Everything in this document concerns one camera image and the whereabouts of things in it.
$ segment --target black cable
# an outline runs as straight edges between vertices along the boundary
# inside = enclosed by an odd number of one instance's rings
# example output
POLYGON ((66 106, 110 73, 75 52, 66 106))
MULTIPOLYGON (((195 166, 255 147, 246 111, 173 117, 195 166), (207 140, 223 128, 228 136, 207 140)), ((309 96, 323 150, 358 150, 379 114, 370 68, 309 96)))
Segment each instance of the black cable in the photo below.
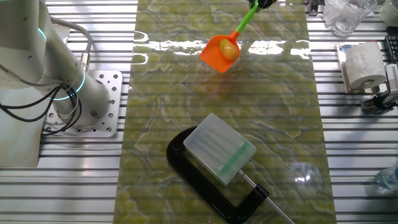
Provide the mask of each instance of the black cable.
POLYGON ((57 89, 54 88, 54 89, 53 89, 51 92, 49 92, 47 95, 43 96, 43 98, 41 98, 41 99, 39 99, 39 100, 37 100, 37 101, 35 101, 35 102, 33 102, 33 103, 30 103, 30 104, 28 104, 28 105, 22 105, 22 106, 7 106, 7 105, 2 105, 1 103, 0 103, 0 105, 3 106, 3 107, 5 107, 5 108, 7 108, 7 109, 24 109, 24 108, 30 108, 30 107, 32 107, 32 106, 35 106, 35 105, 37 105, 37 104, 43 102, 45 99, 47 99, 48 97, 50 97, 56 90, 57 90, 57 89))
POLYGON ((61 84, 60 86, 58 86, 58 87, 55 88, 55 89, 56 89, 56 90, 55 90, 55 93, 52 95, 49 105, 47 106, 47 108, 45 109, 45 111, 44 111, 40 116, 38 116, 38 117, 36 117, 36 118, 32 118, 32 119, 21 118, 20 116, 15 115, 15 114, 12 113, 11 111, 9 111, 9 110, 8 110, 5 106, 3 106, 3 105, 0 105, 0 109, 2 109, 4 112, 6 112, 8 115, 12 116, 13 118, 18 119, 19 121, 28 122, 28 123, 38 121, 38 120, 42 119, 42 118, 49 112, 49 110, 50 110, 50 108, 51 108, 51 105, 52 105, 52 103, 53 103, 53 101, 54 101, 56 95, 57 95, 58 92, 61 90, 61 88, 62 88, 63 86, 65 86, 65 85, 66 85, 66 84, 61 84))
POLYGON ((74 100, 75 99, 74 96, 77 96, 76 91, 73 88, 71 88, 70 85, 68 85, 66 83, 63 83, 60 86, 55 87, 50 93, 47 93, 43 98, 37 100, 36 102, 30 103, 28 105, 21 105, 21 106, 7 106, 7 105, 0 104, 0 109, 2 109, 5 113, 10 115, 11 117, 13 117, 15 119, 18 119, 19 121, 28 122, 28 123, 29 122, 35 122, 35 121, 38 121, 38 120, 42 119, 49 112, 49 110, 51 108, 51 105, 52 105, 53 101, 55 100, 55 97, 57 96, 58 92, 61 89, 64 89, 66 91, 67 95, 69 96, 69 99, 70 99, 70 101, 72 103, 72 108, 75 108, 76 103, 78 103, 79 114, 76 117, 76 119, 73 120, 75 115, 76 115, 76 110, 74 110, 72 112, 72 115, 71 115, 70 119, 68 120, 68 122, 62 128, 60 128, 59 130, 56 130, 56 131, 43 129, 43 131, 48 132, 48 133, 45 133, 45 134, 42 134, 42 135, 43 136, 50 136, 50 135, 53 135, 53 134, 57 134, 59 132, 64 132, 67 129, 71 128, 73 125, 76 124, 76 122, 80 119, 81 113, 82 113, 81 101, 78 100, 78 102, 75 102, 75 100, 74 100), (42 101, 44 101, 45 99, 47 99, 51 94, 52 94, 52 96, 51 96, 50 102, 49 102, 46 110, 40 116, 38 116, 36 118, 32 118, 32 119, 21 118, 20 116, 18 116, 16 114, 12 113, 11 111, 9 111, 9 109, 10 110, 18 110, 18 109, 24 109, 24 108, 29 108, 31 106, 35 106, 35 105, 41 103, 42 101))
MULTIPOLYGON (((72 88, 69 91, 67 91, 67 93, 69 95, 69 98, 71 99, 72 107, 74 108, 76 106, 76 103, 74 102, 72 96, 75 96, 75 95, 77 96, 77 93, 72 88)), ((76 117, 76 119, 74 121, 73 121, 73 119, 75 117, 76 111, 72 112, 72 115, 71 115, 70 119, 68 120, 68 122, 62 128, 60 128, 59 130, 56 130, 56 131, 43 129, 43 131, 48 132, 48 133, 42 134, 42 135, 43 136, 50 136, 50 135, 57 134, 59 132, 64 132, 67 129, 71 128, 73 125, 75 125, 76 122, 80 119, 80 116, 81 116, 82 106, 81 106, 81 101, 80 100, 78 101, 78 106, 79 106, 79 114, 78 114, 78 116, 76 117)))

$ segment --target orange scoop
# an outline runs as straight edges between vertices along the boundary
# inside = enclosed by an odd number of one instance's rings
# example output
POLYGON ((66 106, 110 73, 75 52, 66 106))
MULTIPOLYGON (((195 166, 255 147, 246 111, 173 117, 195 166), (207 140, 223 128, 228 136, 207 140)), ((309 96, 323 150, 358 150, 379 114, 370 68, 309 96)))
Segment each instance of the orange scoop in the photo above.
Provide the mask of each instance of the orange scoop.
POLYGON ((258 6, 259 4, 257 2, 251 8, 251 10, 246 14, 242 22, 232 32, 232 34, 217 35, 211 38, 207 43, 206 47, 200 53, 199 55, 200 59, 219 72, 227 71, 227 69, 229 69, 229 67, 241 55, 241 50, 239 49, 238 43, 236 43, 236 39, 238 38, 239 34, 242 32, 244 27, 246 27, 246 25, 249 23, 254 14, 256 13, 258 6), (234 60, 226 58, 221 50, 221 42, 225 39, 231 42, 231 44, 233 44, 236 47, 236 50, 238 51, 238 55, 232 55, 232 57, 230 57, 230 58, 235 58, 234 60))

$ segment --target yellow egg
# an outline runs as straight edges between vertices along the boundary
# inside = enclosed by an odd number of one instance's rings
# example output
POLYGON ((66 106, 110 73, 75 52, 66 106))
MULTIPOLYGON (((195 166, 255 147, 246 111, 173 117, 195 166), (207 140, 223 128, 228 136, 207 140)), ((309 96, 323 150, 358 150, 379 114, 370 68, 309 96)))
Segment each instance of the yellow egg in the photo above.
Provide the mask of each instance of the yellow egg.
POLYGON ((224 39, 220 43, 221 52, 228 60, 236 60, 239 57, 238 48, 229 40, 224 39))

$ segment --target plastic bottle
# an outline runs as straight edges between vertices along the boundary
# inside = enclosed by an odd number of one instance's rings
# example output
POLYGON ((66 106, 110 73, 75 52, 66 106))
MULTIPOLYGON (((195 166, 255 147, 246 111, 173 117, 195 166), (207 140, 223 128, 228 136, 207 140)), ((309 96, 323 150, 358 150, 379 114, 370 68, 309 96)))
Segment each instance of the plastic bottle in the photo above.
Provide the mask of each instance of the plastic bottle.
POLYGON ((376 176, 379 188, 384 192, 398 190, 398 167, 388 168, 380 171, 376 176))

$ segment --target green mat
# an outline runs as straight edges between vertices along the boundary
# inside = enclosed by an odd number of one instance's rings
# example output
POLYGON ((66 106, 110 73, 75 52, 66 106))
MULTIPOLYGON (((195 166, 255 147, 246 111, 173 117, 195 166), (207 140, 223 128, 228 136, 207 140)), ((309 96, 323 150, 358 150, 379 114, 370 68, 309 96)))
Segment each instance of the green mat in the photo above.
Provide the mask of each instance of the green mat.
MULTIPOLYGON (((245 0, 139 0, 114 223, 224 223, 166 158, 169 142, 214 113, 257 147, 243 167, 296 223, 336 223, 317 89, 301 0, 257 13, 226 72, 199 59, 230 34, 245 0)), ((235 205, 251 191, 223 187, 235 205)), ((284 223, 265 202, 249 223, 284 223)))

